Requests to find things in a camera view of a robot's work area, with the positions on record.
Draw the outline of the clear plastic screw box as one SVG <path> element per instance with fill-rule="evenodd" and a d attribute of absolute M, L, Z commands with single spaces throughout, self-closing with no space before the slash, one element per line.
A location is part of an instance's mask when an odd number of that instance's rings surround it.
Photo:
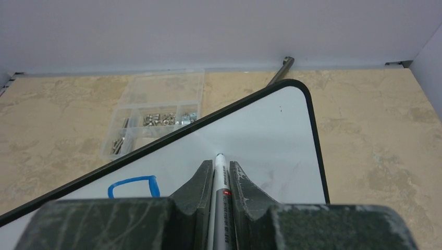
<path fill-rule="evenodd" d="M 100 157 L 115 160 L 201 116 L 204 69 L 134 75 L 115 108 Z"/>

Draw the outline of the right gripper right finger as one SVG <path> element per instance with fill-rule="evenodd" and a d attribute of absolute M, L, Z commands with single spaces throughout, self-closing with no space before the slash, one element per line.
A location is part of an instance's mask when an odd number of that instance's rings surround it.
<path fill-rule="evenodd" d="M 237 161 L 229 166 L 238 249 L 276 249 L 270 208 L 279 202 L 252 182 Z"/>

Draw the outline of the white whiteboard black frame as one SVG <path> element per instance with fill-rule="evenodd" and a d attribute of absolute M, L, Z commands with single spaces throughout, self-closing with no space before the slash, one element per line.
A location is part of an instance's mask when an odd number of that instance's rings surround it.
<path fill-rule="evenodd" d="M 312 96 L 285 79 L 77 178 L 1 216 L 1 249 L 14 249 L 31 217 L 55 199 L 149 197 L 155 176 L 170 195 L 204 160 L 223 154 L 281 203 L 327 204 L 329 194 Z"/>

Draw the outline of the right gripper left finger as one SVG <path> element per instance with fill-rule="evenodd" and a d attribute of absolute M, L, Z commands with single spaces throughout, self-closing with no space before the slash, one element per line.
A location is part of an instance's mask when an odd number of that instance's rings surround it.
<path fill-rule="evenodd" d="M 204 160 L 193 176 L 169 197 L 175 203 L 170 223 L 173 249 L 206 249 L 214 166 Z"/>

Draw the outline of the white marker pen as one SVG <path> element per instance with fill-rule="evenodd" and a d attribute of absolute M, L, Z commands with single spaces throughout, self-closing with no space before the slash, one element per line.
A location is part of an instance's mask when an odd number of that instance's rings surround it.
<path fill-rule="evenodd" d="M 223 154 L 215 158 L 207 249 L 237 249 L 229 170 Z"/>

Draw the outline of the black metal allen key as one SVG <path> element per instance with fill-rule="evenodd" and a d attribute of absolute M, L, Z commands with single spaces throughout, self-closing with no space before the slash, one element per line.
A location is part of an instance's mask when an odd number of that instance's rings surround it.
<path fill-rule="evenodd" d="M 272 77 L 272 79 L 269 81 L 269 83 L 266 86 L 270 86 L 270 85 L 276 83 L 277 81 L 283 79 L 293 64 L 294 64 L 294 58 L 290 57 L 290 56 L 286 56 L 283 59 L 282 67 L 276 72 L 276 74 Z"/>

